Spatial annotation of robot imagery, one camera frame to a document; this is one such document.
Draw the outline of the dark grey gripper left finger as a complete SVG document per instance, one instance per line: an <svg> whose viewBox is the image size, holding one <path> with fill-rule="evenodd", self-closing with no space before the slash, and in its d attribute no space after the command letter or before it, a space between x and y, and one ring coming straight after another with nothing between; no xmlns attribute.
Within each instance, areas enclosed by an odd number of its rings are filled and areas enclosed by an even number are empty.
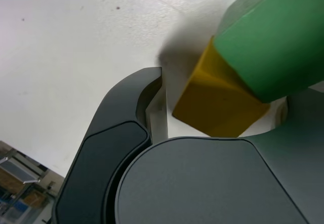
<svg viewBox="0 0 324 224"><path fill-rule="evenodd" d="M52 223L115 223L121 177L152 144L145 111L162 84L162 69L148 67L107 92L64 179Z"/></svg>

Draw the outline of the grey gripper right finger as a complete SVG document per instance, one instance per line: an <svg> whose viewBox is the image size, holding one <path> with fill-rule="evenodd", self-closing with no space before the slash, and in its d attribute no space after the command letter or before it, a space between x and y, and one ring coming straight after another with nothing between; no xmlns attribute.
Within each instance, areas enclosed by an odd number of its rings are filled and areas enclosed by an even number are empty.
<svg viewBox="0 0 324 224"><path fill-rule="evenodd" d="M135 158L116 223L323 223L323 93L288 97L279 127L241 138L178 137Z"/></svg>

